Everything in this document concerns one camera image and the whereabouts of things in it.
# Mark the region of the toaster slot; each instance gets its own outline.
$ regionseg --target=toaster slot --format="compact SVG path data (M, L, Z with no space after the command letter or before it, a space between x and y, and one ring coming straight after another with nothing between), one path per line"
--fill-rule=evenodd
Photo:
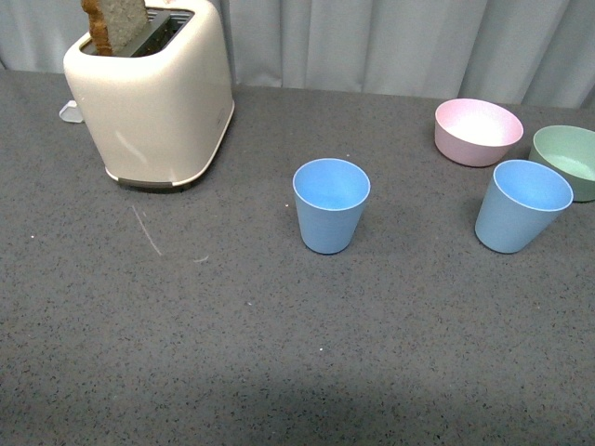
M147 9L149 23L140 34L126 47L112 57L117 58L142 58L158 53L164 49L176 36L179 30L192 18L191 11L176 9ZM97 56L97 49L93 42L81 48L85 54Z

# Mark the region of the cream toaster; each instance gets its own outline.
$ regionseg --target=cream toaster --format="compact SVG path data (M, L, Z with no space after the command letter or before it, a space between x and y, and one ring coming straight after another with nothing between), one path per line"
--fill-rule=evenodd
M234 103L217 10L206 0L147 0L150 22L116 56L89 33L64 73L107 174L129 186L172 188L213 161Z

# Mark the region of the plastic cup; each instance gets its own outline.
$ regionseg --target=plastic cup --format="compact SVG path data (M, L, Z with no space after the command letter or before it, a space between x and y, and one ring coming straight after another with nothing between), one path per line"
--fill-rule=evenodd
M351 241L370 193L370 180L355 164L323 158L294 174L301 238L312 251L335 254Z
M516 253L572 202L570 184L549 167L525 160L505 161L494 169L475 233L498 253Z

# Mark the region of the bread slice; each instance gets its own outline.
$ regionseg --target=bread slice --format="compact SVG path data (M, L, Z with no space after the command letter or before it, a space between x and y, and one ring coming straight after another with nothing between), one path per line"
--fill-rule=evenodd
M81 0L100 56L117 55L149 22L144 0Z

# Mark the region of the white curtain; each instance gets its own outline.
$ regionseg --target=white curtain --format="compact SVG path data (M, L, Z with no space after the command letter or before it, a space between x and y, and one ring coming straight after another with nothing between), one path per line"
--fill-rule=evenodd
M595 0L211 1L238 84L595 107ZM86 26L80 0L0 0L0 61L61 72Z

